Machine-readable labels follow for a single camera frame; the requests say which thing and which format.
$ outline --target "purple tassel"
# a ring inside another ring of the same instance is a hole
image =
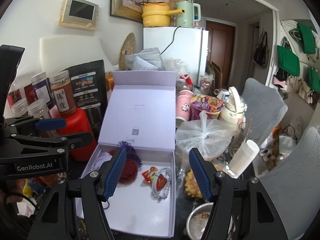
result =
[[[127,141],[121,141],[118,143],[118,147],[125,149],[127,153],[127,159],[134,160],[139,167],[142,166],[142,162],[138,155],[136,154],[136,150],[131,146],[131,143]]]

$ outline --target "white paper roll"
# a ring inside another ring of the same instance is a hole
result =
[[[259,150],[259,146],[254,141],[244,141],[228,165],[230,170],[239,177],[256,157]]]

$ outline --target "pink paper cup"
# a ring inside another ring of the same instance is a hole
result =
[[[178,96],[182,96],[182,95],[186,95],[186,96],[188,96],[188,97],[190,97],[190,98],[193,98],[193,97],[195,96],[195,94],[192,93],[192,92],[189,91],[189,90],[182,90],[182,91],[180,91],[179,94],[178,94]]]
[[[178,96],[176,99],[176,128],[183,122],[189,121],[190,118],[190,100],[187,95]]]

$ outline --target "gray chair cover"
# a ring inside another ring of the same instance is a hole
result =
[[[248,78],[242,93],[248,109],[246,122],[252,119],[252,126],[260,132],[257,145],[260,146],[272,130],[279,124],[288,107],[276,89],[266,87],[253,78]]]
[[[295,150],[260,181],[280,215],[289,240],[300,238],[320,209],[317,130],[307,129]]]

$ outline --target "white charging cable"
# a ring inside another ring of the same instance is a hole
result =
[[[167,180],[167,183],[165,184],[164,188],[161,189],[160,191],[157,191],[156,185],[157,185],[157,181],[159,176],[165,172],[165,179]],[[170,184],[171,184],[171,170],[169,168],[163,168],[161,170],[158,171],[158,173],[156,174],[156,178],[154,178],[154,180],[152,181],[152,196],[154,198],[166,198],[169,194],[169,188],[170,188]]]

